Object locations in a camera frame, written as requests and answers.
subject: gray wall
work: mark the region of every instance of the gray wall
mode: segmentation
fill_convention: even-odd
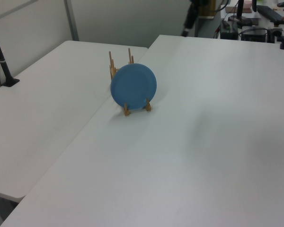
[[[71,0],[71,5],[80,41],[149,47],[158,35],[181,34],[190,1]]]
[[[71,32],[63,0],[38,0],[0,19],[0,46],[12,76],[66,40]]]

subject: white table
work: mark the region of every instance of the white table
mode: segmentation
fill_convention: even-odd
[[[0,88],[0,196],[20,201],[110,96],[108,51],[128,46],[67,41]],[[136,60],[147,48],[131,47]]]
[[[284,227],[284,50],[161,35],[139,63],[152,111],[107,99],[2,227]]]

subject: plate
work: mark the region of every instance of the plate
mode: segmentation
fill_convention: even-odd
[[[152,100],[157,90],[157,80],[153,72],[145,65],[134,63],[120,68],[110,84],[114,101],[129,110],[146,106],[146,98]]]

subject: black box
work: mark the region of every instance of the black box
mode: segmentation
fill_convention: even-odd
[[[267,31],[264,30],[263,27],[258,27],[258,26],[243,26],[242,27],[242,35],[241,35],[241,40],[242,41],[250,41],[250,42],[261,42],[265,43],[266,42],[266,33]]]
[[[223,21],[221,21],[220,26],[220,38],[221,39],[231,39],[231,40],[237,40],[238,39],[238,27],[237,22],[227,21],[227,23],[230,25],[229,29],[225,28],[223,26]]]

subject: keyboard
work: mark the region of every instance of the keyboard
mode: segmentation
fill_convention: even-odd
[[[282,16],[268,6],[257,6],[257,11],[275,25],[284,24]]]

